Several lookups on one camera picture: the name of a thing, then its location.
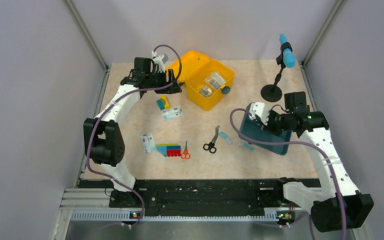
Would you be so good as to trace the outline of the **teal divided tray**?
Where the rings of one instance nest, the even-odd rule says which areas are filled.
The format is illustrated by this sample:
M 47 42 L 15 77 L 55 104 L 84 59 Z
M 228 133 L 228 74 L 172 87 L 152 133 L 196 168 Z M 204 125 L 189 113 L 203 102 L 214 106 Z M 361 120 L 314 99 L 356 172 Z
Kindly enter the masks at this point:
M 291 140 L 292 132 L 290 130 L 284 131 L 280 136 L 274 135 L 267 130 L 263 129 L 264 125 L 259 120 L 250 120 L 248 114 L 245 113 L 239 127 L 239 138 L 244 141 L 250 141 L 258 147 L 266 149 L 277 155 L 284 156 L 288 152 L 289 146 L 284 144 Z

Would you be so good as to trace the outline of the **yellow plastic medicine box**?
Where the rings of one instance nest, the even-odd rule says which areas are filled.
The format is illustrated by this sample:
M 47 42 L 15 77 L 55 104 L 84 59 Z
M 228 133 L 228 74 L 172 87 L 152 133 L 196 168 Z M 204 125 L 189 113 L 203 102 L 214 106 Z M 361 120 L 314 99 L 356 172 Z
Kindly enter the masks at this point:
M 187 97 L 204 111 L 211 110 L 232 88 L 235 72 L 225 64 L 212 59 L 204 53 L 190 50 L 181 56 L 180 60 L 176 60 L 168 66 L 167 69 L 173 69 L 174 74 L 177 75 L 180 66 L 182 66 L 182 69 L 177 82 L 185 84 Z M 213 95 L 206 98 L 197 89 L 202 85 L 209 86 L 205 79 L 213 72 L 218 72 L 225 79 L 226 83 L 218 90 L 213 89 Z

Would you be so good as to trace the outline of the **clear bag teal items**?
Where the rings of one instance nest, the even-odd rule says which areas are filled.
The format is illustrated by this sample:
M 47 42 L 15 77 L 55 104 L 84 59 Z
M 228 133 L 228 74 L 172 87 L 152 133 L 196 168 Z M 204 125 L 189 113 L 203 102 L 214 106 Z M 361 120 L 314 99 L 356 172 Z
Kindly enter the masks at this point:
M 201 94 L 205 98 L 210 98 L 214 93 L 214 90 L 210 86 L 205 85 L 205 84 L 201 85 L 197 89 L 197 91 L 199 94 Z

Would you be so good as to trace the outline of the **green white bandage packet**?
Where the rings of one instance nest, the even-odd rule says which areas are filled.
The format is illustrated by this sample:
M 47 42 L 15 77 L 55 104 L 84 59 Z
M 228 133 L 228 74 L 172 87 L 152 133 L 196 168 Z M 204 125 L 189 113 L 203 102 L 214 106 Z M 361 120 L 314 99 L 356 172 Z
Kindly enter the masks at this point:
M 217 71 L 210 73 L 205 78 L 205 82 L 214 90 L 218 90 L 226 84 L 226 80 Z

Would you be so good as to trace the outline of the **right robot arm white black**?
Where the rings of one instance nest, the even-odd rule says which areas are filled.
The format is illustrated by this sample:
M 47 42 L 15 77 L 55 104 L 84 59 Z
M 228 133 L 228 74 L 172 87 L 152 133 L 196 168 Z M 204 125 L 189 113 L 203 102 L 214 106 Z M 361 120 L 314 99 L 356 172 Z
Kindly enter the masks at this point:
M 322 233 L 360 228 L 374 207 L 370 194 L 363 194 L 351 180 L 334 146 L 330 125 L 321 111 L 311 111 L 306 94 L 286 93 L 285 113 L 276 113 L 264 103 L 256 103 L 251 111 L 261 121 L 264 130 L 273 134 L 282 131 L 296 133 L 316 170 L 321 192 L 291 178 L 281 180 L 273 192 L 279 206 L 290 202 L 307 211 L 315 228 Z

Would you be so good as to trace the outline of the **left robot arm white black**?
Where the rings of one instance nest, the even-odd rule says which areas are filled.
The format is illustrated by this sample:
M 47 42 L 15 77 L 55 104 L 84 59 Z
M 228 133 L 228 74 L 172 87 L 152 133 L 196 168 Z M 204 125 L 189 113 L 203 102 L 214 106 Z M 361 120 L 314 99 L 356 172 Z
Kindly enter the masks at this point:
M 148 91 L 157 94 L 177 94 L 182 89 L 173 69 L 165 69 L 155 59 L 136 57 L 133 68 L 123 77 L 117 92 L 107 106 L 95 117 L 83 123 L 86 166 L 90 172 L 91 163 L 99 165 L 102 176 L 109 178 L 116 191 L 122 192 L 121 200 L 129 207 L 140 202 L 140 193 L 134 189 L 136 178 L 123 162 L 126 152 L 121 124 L 131 108 Z

